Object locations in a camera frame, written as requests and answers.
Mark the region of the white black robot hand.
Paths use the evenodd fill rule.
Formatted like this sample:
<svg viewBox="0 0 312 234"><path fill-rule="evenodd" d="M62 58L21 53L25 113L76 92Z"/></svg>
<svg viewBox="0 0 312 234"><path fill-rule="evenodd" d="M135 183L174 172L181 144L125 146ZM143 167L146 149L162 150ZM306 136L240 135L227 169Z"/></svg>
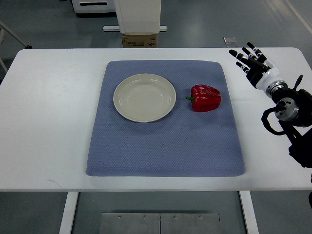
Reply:
<svg viewBox="0 0 312 234"><path fill-rule="evenodd" d="M243 54L230 49L229 53L237 59L236 65L245 73L250 84L259 90L266 91L268 86L277 81L279 74L273 61L259 48L248 42L249 49L243 47Z"/></svg>

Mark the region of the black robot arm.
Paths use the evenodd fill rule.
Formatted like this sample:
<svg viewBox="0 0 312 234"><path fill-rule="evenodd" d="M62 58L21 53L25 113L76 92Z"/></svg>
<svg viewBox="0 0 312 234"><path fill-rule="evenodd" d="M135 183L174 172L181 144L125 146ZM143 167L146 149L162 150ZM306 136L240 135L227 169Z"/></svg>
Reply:
<svg viewBox="0 0 312 234"><path fill-rule="evenodd" d="M261 121L270 133L276 136L286 135L291 143L289 155L302 167L311 168L312 130L309 129L302 135L296 129L312 126L312 95L304 89L297 90L302 78L302 75L298 77L292 89L281 81L272 88L270 94L275 106L264 111ZM278 119L282 131L278 132L271 127L268 121L271 113Z"/></svg>

